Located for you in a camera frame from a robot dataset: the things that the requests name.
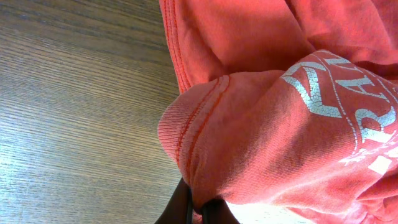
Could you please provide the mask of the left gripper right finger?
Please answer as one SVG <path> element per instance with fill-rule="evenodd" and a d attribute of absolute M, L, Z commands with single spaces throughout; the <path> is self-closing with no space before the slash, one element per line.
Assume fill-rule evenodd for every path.
<path fill-rule="evenodd" d="M 202 206 L 202 224 L 239 224 L 227 203 L 221 199 L 214 199 Z"/>

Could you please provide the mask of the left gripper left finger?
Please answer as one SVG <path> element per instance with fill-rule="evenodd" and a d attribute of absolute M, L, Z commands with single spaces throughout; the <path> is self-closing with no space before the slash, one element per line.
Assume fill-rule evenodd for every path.
<path fill-rule="evenodd" d="M 166 208 L 155 224 L 192 224 L 193 202 L 189 186 L 180 179 Z"/>

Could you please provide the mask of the orange t-shirt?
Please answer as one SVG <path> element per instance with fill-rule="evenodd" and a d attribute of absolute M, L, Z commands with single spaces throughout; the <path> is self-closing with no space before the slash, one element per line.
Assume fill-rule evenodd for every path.
<path fill-rule="evenodd" d="M 397 222 L 396 1 L 161 1 L 192 193 L 315 223 Z"/>

